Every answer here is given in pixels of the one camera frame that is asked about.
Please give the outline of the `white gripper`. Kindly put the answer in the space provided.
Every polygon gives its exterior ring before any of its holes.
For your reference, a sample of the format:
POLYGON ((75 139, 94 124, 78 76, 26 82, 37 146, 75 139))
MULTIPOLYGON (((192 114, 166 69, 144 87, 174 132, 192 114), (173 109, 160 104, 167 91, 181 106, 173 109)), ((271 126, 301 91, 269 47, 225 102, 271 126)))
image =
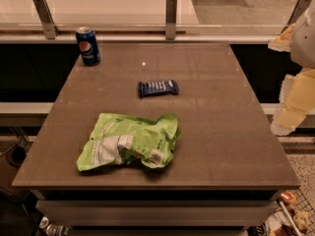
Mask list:
POLYGON ((268 48, 290 51, 293 62, 307 67, 296 76, 286 75, 282 83, 271 131, 277 136, 287 136, 315 109, 315 69, 311 69, 315 67, 315 8, 308 7, 296 24, 272 40, 268 48))

